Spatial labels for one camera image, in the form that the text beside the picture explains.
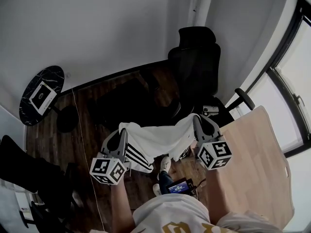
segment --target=window frame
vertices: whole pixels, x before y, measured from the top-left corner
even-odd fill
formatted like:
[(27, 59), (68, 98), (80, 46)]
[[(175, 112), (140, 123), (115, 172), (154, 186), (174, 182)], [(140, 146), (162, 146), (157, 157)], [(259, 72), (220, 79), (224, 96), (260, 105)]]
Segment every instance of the window frame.
[(276, 71), (277, 65), (292, 44), (302, 21), (305, 21), (311, 27), (311, 5), (308, 4), (305, 0), (298, 0), (293, 17), (290, 21), (289, 26), (286, 29), (284, 36), (281, 39), (281, 42), (279, 43), (278, 47), (276, 48), (275, 52), (273, 53), (263, 70), (260, 72), (259, 76), (256, 77), (254, 82), (246, 90), (246, 93), (249, 93), (254, 85), (259, 81), (261, 76), (264, 73), (267, 73), (274, 85), (280, 91), (282, 97), (284, 98), (294, 117), (294, 120), (296, 121), (303, 143), (301, 146), (293, 150), (284, 152), (286, 158), (292, 157), (311, 148), (311, 134), (303, 111), (299, 106), (300, 101), (298, 97), (295, 96), (295, 94), (291, 93), (290, 89), (288, 88), (282, 77)]

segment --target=wooden table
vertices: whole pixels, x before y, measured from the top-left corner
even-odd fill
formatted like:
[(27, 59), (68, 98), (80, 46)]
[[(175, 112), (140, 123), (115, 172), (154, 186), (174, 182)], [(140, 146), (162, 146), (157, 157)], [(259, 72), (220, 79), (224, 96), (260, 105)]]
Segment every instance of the wooden table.
[(260, 106), (221, 132), (232, 151), (219, 169), (229, 208), (254, 211), (283, 229), (294, 215), (291, 172), (266, 110)]

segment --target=cable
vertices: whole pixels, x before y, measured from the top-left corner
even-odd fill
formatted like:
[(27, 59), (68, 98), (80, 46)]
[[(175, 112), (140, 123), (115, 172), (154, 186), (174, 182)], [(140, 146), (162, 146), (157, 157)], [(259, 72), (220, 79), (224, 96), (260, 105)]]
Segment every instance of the cable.
[(201, 180), (201, 182), (200, 182), (196, 187), (199, 187), (200, 184), (202, 184), (205, 180), (206, 180), (206, 179)]
[(197, 186), (194, 187), (195, 193), (196, 193), (196, 195), (197, 195), (197, 200), (199, 200), (199, 201), (200, 201), (200, 198), (199, 198), (199, 193), (198, 193), (198, 190), (197, 190), (197, 189), (198, 189), (198, 187), (200, 186), (200, 184), (202, 184), (205, 180), (206, 180), (206, 179), (201, 180), (200, 183), (199, 183)]
[[(77, 106), (77, 103), (76, 103), (76, 97), (75, 97), (75, 95), (74, 95), (72, 86), (71, 86), (71, 90), (72, 90), (72, 94), (73, 94), (74, 104), (76, 105), (76, 109), (77, 109), (77, 112), (78, 112), (79, 125), (80, 125), (80, 131), (81, 131), (81, 138), (82, 138), (82, 144), (83, 144), (83, 150), (84, 150), (84, 156), (85, 156), (85, 158), (86, 158), (86, 166), (87, 166), (87, 169), (89, 170), (89, 166), (88, 166), (88, 164), (87, 164), (86, 149), (85, 149), (85, 147), (84, 147), (84, 140), (83, 140), (83, 133), (82, 133), (82, 126), (81, 126), (81, 120), (80, 120), (79, 110), (78, 110), (78, 106)], [(92, 186), (93, 186), (93, 190), (94, 190), (94, 194), (95, 194), (95, 200), (96, 200), (96, 204), (97, 204), (97, 210), (98, 210), (98, 213), (99, 213), (99, 217), (101, 218), (103, 230), (105, 231), (103, 219), (102, 219), (101, 212), (100, 212), (100, 210), (99, 210), (99, 206), (98, 206), (98, 202), (97, 202), (97, 197), (96, 197), (96, 192), (95, 192), (95, 187), (94, 187), (94, 184), (93, 184), (93, 180), (92, 180), (92, 177), (91, 177), (90, 173), (88, 173), (88, 174), (89, 174), (89, 176), (90, 176), (90, 178), (91, 178), (91, 182), (92, 182)]]

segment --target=person's arm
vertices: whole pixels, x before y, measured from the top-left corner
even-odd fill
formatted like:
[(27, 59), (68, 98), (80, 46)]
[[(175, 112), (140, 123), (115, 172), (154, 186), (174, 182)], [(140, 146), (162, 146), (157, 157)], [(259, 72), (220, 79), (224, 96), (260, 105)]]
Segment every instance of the person's arm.
[(135, 222), (128, 202), (124, 180), (111, 186), (112, 232), (130, 233), (135, 228)]
[(230, 211), (225, 201), (225, 193), (221, 187), (217, 170), (206, 171), (207, 209), (209, 220), (216, 225), (219, 219)]

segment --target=sneaker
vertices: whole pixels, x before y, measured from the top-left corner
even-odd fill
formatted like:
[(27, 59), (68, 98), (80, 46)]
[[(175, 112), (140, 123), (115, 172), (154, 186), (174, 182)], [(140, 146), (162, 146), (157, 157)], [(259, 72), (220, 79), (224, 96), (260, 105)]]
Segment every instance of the sneaker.
[(154, 184), (154, 186), (152, 187), (154, 194), (156, 196), (160, 196), (161, 194), (161, 189), (160, 189), (160, 185), (159, 184)]
[(160, 167), (160, 172), (166, 171), (169, 173), (169, 170), (171, 168), (171, 159), (169, 156), (165, 156), (162, 161), (161, 161), (161, 167)]

